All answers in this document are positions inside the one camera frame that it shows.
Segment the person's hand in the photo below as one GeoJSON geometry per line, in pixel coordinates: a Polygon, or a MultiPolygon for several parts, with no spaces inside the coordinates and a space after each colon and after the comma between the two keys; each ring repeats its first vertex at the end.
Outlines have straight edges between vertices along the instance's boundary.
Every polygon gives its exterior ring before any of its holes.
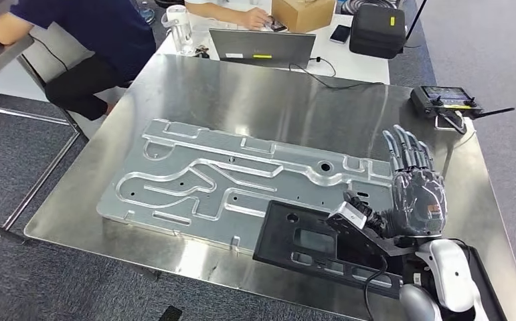
{"type": "Polygon", "coordinates": [[[255,7],[241,13],[239,24],[249,30],[258,30],[272,23],[272,18],[265,10],[255,7]]]}

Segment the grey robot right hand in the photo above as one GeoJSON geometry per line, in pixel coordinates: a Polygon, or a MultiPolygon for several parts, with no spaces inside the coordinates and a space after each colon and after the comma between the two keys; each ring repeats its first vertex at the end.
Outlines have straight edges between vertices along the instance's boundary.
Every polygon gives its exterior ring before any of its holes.
{"type": "Polygon", "coordinates": [[[344,200],[384,239],[440,237],[448,217],[444,177],[428,146],[400,125],[383,130],[392,168],[392,208],[376,211],[348,190],[344,200]]]}

